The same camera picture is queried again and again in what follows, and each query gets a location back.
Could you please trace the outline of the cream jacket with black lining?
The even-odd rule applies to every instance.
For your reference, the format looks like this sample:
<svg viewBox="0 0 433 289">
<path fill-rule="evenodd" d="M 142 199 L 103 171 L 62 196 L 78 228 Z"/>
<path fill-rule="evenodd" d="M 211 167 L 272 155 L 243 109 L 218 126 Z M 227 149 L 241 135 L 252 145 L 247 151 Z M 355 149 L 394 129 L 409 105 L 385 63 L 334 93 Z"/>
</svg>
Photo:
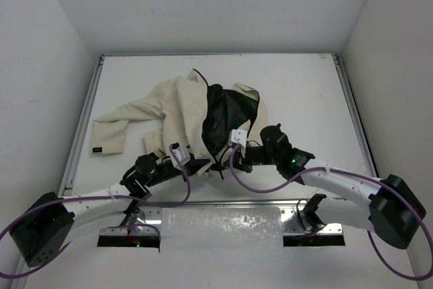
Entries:
<svg viewBox="0 0 433 289">
<path fill-rule="evenodd" d="M 145 149 L 157 157 L 168 155 L 178 143 L 195 158 L 207 160 L 199 169 L 223 170 L 230 149 L 232 130 L 247 132 L 247 139 L 260 143 L 260 132 L 268 126 L 268 112 L 260 93 L 242 83 L 229 89 L 210 85 L 197 71 L 157 84 L 144 98 L 123 104 L 92 122 L 90 152 L 121 154 L 129 123 L 160 120 L 162 128 L 144 135 Z"/>
</svg>

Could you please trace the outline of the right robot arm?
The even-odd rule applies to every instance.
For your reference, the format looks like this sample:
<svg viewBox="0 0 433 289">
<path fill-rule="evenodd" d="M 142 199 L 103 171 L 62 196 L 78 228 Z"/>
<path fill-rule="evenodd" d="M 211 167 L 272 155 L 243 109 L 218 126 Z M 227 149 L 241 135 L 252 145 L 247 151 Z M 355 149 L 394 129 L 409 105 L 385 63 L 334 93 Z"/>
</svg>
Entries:
<svg viewBox="0 0 433 289">
<path fill-rule="evenodd" d="M 249 146 L 245 130 L 232 130 L 228 165 L 232 172 L 247 173 L 254 166 L 275 166 L 285 180 L 276 190 L 291 183 L 322 189 L 298 213 L 300 226 L 316 230 L 339 223 L 373 232 L 395 248 L 408 248 L 426 210 L 402 178 L 369 178 L 333 167 L 293 147 L 280 125 L 265 127 L 260 138 L 261 145 Z"/>
</svg>

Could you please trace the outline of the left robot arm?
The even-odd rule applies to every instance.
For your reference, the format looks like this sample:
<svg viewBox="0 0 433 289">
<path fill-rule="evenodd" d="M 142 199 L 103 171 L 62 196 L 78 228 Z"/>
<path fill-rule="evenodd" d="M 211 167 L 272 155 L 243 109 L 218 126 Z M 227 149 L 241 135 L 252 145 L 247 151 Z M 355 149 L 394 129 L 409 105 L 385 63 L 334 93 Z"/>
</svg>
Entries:
<svg viewBox="0 0 433 289">
<path fill-rule="evenodd" d="M 208 162 L 191 157 L 181 170 L 170 158 L 157 160 L 153 154 L 140 156 L 118 183 L 103 190 L 70 198 L 60 198 L 53 192 L 42 195 L 9 234 L 27 266 L 41 266 L 52 260 L 63 245 L 123 224 L 137 205 L 136 200 L 151 196 L 151 186 L 183 172 L 195 175 Z"/>
</svg>

